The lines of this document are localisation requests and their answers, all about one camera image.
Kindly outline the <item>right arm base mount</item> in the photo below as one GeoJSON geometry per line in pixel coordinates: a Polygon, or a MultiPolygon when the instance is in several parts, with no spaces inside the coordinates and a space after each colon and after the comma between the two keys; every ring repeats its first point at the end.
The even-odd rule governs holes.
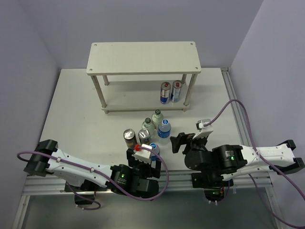
{"type": "Polygon", "coordinates": [[[209,181],[208,176],[203,173],[191,173],[191,178],[193,188],[203,189],[206,201],[209,204],[213,202],[215,205],[226,197],[230,187],[234,185],[232,179],[209,181]]]}

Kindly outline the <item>black can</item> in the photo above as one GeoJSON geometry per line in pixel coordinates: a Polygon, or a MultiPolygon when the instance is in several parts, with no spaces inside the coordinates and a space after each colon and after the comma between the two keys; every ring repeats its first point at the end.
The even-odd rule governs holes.
{"type": "Polygon", "coordinates": [[[143,128],[138,132],[138,138],[140,140],[140,144],[149,145],[151,143],[151,135],[148,129],[143,128]]]}
{"type": "Polygon", "coordinates": [[[134,149],[134,147],[138,144],[136,134],[133,129],[126,129],[123,133],[123,138],[126,142],[127,147],[130,149],[134,149]]]}

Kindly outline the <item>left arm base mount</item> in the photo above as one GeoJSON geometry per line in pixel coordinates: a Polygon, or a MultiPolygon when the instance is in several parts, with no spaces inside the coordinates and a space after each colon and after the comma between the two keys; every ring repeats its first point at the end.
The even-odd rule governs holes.
{"type": "Polygon", "coordinates": [[[86,210],[96,210],[102,207],[101,203],[97,199],[97,190],[105,190],[99,188],[96,184],[86,181],[81,187],[76,187],[65,182],[65,192],[71,192],[74,194],[74,203],[79,208],[86,210]]]}

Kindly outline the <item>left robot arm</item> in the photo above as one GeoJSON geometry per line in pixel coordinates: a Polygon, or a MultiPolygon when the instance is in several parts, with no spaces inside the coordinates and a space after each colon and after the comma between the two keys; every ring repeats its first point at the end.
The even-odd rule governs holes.
{"type": "Polygon", "coordinates": [[[57,141],[39,142],[31,157],[26,160],[24,172],[32,176],[47,174],[64,179],[80,190],[92,189],[92,184],[101,189],[138,198],[152,198],[159,193],[157,179],[161,173],[161,162],[151,160],[149,150],[126,151],[128,164],[103,165],[79,159],[58,148],[57,141]]]}

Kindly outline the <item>glass bottle green cap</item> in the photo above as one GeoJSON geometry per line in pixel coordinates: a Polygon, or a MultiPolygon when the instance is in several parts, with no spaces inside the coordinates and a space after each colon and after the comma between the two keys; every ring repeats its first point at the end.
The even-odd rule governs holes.
{"type": "Polygon", "coordinates": [[[151,137],[155,136],[155,125],[150,118],[146,118],[142,123],[142,129],[147,129],[151,137]]]}
{"type": "Polygon", "coordinates": [[[155,112],[152,114],[152,117],[151,117],[151,120],[155,126],[155,129],[158,128],[159,123],[161,123],[163,119],[164,119],[164,116],[161,113],[161,111],[159,109],[155,110],[155,112]]]}

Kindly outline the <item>glass bottle green cap front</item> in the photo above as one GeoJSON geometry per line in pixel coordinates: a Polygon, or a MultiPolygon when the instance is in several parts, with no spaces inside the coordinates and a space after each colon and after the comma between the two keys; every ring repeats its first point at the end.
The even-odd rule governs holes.
{"type": "Polygon", "coordinates": [[[150,118],[146,118],[142,123],[142,129],[147,129],[151,137],[155,136],[155,125],[150,118]]]}

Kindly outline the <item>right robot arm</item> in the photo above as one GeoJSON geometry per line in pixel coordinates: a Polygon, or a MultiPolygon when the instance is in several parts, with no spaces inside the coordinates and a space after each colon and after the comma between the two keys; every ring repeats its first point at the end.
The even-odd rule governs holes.
{"type": "Polygon", "coordinates": [[[305,167],[300,157],[295,157],[293,140],[273,147],[260,147],[255,152],[252,147],[243,145],[222,145],[208,150],[207,138],[195,138],[195,134],[179,133],[170,138],[172,152],[182,154],[186,167],[191,174],[194,188],[216,189],[233,186],[233,178],[257,173],[274,171],[277,174],[293,174],[305,167]]]}

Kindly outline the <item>Pocari Sweat plastic bottle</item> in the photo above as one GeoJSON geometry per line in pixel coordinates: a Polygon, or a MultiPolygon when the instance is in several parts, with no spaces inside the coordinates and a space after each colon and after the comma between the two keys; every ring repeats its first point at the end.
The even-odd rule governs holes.
{"type": "Polygon", "coordinates": [[[163,119],[159,123],[157,134],[161,145],[166,145],[170,142],[171,124],[168,119],[163,119]]]}

